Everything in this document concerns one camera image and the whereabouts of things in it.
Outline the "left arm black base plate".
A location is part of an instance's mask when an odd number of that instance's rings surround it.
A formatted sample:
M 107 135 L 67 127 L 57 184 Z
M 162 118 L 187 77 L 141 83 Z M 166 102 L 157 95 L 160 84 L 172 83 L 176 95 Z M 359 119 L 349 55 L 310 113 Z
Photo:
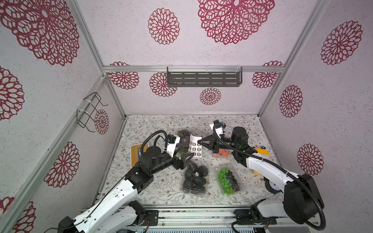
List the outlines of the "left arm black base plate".
M 146 210 L 143 217 L 140 218 L 141 221 L 135 221 L 131 226 L 157 226 L 159 219 L 158 210 Z

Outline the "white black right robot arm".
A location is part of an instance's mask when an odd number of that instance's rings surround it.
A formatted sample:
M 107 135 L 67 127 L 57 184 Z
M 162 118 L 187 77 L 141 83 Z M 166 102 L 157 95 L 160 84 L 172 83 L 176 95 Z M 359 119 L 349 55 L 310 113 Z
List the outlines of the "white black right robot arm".
M 297 224 L 307 224 L 322 231 L 326 228 L 324 203 L 312 176 L 290 172 L 263 157 L 248 144 L 249 136 L 243 127 L 235 127 L 230 138 L 225 137 L 225 124 L 212 125 L 213 134 L 202 138 L 198 144 L 218 153 L 220 149 L 232 150 L 234 159 L 246 168 L 261 174 L 284 194 L 281 200 L 263 199 L 250 207 L 252 220 L 247 224 L 290 218 Z

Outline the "sticker label sheet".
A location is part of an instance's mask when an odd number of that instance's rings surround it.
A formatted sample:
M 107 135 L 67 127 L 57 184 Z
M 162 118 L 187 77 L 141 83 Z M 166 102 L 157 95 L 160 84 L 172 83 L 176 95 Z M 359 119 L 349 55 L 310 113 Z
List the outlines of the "sticker label sheet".
M 202 146 L 198 143 L 201 140 L 201 136 L 190 135 L 188 153 L 193 153 L 195 157 L 202 157 Z

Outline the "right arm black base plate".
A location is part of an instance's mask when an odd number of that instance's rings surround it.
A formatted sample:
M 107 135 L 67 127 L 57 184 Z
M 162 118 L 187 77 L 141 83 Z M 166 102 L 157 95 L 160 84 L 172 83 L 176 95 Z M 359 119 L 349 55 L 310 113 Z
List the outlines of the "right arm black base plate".
M 236 217 L 236 224 L 264 224 L 268 225 L 271 223 L 276 223 L 278 217 L 263 217 L 259 212 L 249 208 L 249 209 L 236 209 L 234 210 Z

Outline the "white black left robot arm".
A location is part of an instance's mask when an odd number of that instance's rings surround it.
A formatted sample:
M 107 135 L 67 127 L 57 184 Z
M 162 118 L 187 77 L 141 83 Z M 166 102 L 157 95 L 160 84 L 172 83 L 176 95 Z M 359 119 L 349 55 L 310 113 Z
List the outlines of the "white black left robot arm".
M 170 166 L 185 169 L 194 153 L 170 156 L 157 146 L 150 146 L 142 152 L 141 159 L 97 204 L 70 218 L 65 217 L 58 224 L 59 233 L 115 233 L 130 225 L 145 222 L 145 208 L 135 197 L 154 180 L 154 174 Z

